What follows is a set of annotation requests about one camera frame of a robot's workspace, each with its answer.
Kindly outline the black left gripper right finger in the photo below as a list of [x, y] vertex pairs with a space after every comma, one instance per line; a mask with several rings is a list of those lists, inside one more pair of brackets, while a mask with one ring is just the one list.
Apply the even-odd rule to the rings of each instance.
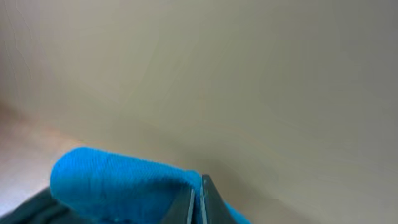
[[209, 175], [202, 175], [200, 211], [203, 224], [237, 224]]

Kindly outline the blue polo shirt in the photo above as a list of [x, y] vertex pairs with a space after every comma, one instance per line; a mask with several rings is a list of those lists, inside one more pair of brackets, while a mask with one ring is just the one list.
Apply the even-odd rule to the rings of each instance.
[[[96, 223], [160, 223], [180, 189], [187, 185], [195, 191], [192, 223], [203, 223], [201, 178], [194, 170], [79, 147], [55, 163], [50, 191], [57, 200]], [[238, 224], [248, 222], [224, 203]]]

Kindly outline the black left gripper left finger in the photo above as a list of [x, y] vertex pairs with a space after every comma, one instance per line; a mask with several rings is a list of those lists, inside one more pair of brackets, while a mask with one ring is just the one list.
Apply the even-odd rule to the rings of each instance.
[[191, 224], [194, 201], [195, 191], [187, 185], [183, 186], [173, 200], [165, 217], [160, 221], [160, 224]]

